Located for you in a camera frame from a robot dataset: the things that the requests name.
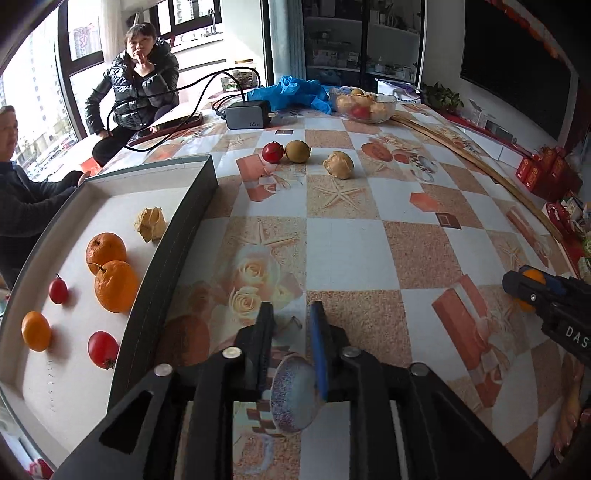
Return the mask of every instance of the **red tomato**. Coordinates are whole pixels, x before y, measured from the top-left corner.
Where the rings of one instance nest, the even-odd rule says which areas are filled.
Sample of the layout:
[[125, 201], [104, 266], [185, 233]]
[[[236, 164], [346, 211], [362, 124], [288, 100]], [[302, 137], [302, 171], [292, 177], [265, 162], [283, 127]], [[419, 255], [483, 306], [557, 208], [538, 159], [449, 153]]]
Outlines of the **red tomato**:
[[64, 303], [68, 299], [68, 287], [58, 274], [49, 284], [49, 298], [53, 303], [58, 305]]
[[369, 110], [368, 106], [356, 105], [351, 109], [350, 112], [355, 118], [360, 118], [363, 120], [367, 120], [371, 115], [371, 111]]
[[115, 368], [119, 345], [107, 332], [95, 332], [88, 339], [88, 356], [97, 367]]
[[271, 142], [263, 147], [261, 155], [263, 160], [277, 164], [283, 158], [284, 153], [283, 145], [278, 142]]

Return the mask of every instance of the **smartphone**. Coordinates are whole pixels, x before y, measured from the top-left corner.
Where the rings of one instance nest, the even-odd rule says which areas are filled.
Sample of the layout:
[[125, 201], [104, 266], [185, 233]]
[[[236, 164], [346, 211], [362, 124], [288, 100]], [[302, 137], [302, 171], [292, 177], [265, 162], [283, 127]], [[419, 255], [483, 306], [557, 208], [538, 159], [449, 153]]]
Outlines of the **smartphone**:
[[203, 123], [203, 114], [198, 112], [193, 116], [182, 116], [180, 118], [175, 118], [174, 120], [164, 122], [163, 124], [156, 125], [156, 127], [158, 127], [157, 132], [151, 132], [150, 127], [144, 128], [143, 130], [135, 133], [134, 136], [131, 137], [131, 139], [127, 142], [127, 144], [130, 147], [133, 147], [134, 145], [145, 142], [146, 140], [152, 140], [153, 138], [163, 137], [165, 135], [171, 134], [183, 122], [186, 123], [184, 123], [179, 131], [188, 130], [189, 128], [201, 125]]

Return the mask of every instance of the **table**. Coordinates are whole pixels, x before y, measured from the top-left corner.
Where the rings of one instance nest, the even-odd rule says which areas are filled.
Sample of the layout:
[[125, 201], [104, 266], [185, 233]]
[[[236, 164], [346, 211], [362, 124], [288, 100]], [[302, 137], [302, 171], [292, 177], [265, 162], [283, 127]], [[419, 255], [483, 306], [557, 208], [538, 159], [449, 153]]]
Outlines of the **table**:
[[[428, 107], [397, 108], [510, 178]], [[265, 130], [228, 131], [212, 111], [204, 116], [154, 151], [122, 150], [104, 168], [204, 153], [215, 163], [219, 189], [178, 281], [157, 362], [190, 365], [230, 345], [261, 301], [274, 305], [275, 344], [309, 355], [306, 307], [321, 300], [353, 345], [382, 362], [429, 365], [535, 473], [551, 451], [565, 353], [501, 279], [524, 264], [572, 274], [545, 227], [478, 168], [392, 121], [364, 125], [294, 108]], [[311, 147], [307, 164], [260, 159], [266, 143], [291, 140]], [[327, 174], [322, 161], [333, 150], [351, 157], [354, 178]], [[325, 406], [271, 450], [238, 429], [237, 478], [348, 478], [347, 406]]]

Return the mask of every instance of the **metal screw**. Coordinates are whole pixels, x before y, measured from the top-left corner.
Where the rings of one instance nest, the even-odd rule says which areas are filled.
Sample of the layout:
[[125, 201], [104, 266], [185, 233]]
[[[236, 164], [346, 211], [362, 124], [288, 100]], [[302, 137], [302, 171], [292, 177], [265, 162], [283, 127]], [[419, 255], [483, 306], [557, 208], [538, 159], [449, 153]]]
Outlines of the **metal screw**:
[[228, 348], [224, 349], [222, 355], [225, 358], [238, 358], [242, 355], [242, 350], [240, 350], [237, 346], [229, 346]]
[[160, 364], [154, 367], [154, 373], [159, 377], [166, 377], [173, 372], [173, 367], [169, 364]]
[[426, 377], [430, 371], [431, 370], [429, 367], [425, 364], [422, 364], [421, 362], [417, 362], [416, 364], [412, 364], [410, 366], [410, 372], [415, 377]]
[[343, 355], [347, 358], [356, 358], [361, 355], [361, 350], [356, 346], [346, 346], [343, 348]]

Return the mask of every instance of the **checkered tablecloth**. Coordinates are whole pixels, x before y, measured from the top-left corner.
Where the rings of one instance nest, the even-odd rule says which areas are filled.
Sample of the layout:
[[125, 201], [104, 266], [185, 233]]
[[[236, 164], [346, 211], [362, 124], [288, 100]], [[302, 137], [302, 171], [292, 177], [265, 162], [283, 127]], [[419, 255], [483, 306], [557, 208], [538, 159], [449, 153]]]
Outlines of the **checkered tablecloth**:
[[[398, 109], [510, 178], [435, 112]], [[311, 147], [307, 164], [284, 159], [275, 168], [256, 156], [271, 141], [291, 140]], [[322, 161], [333, 150], [353, 160], [352, 179], [327, 174]], [[275, 307], [282, 328], [275, 343], [309, 353], [306, 307], [322, 300], [330, 323], [345, 328], [353, 345], [394, 365], [426, 363], [528, 473], [541, 466], [560, 411], [564, 351], [540, 332], [539, 318], [515, 308], [501, 280], [523, 264], [558, 275], [570, 270], [523, 205], [407, 127], [310, 110], [280, 112], [262, 131], [227, 131], [209, 112], [204, 125], [149, 154], [122, 151], [107, 169], [205, 153], [220, 187], [169, 311], [166, 328], [178, 338], [161, 343], [158, 361], [190, 363], [231, 344], [261, 301]], [[477, 365], [468, 365], [473, 358]], [[259, 464], [266, 444], [246, 427], [235, 437], [237, 470]], [[275, 439], [273, 461], [254, 478], [339, 478], [336, 464], [348, 478], [341, 457], [348, 444], [346, 409], [325, 407], [301, 435]]]

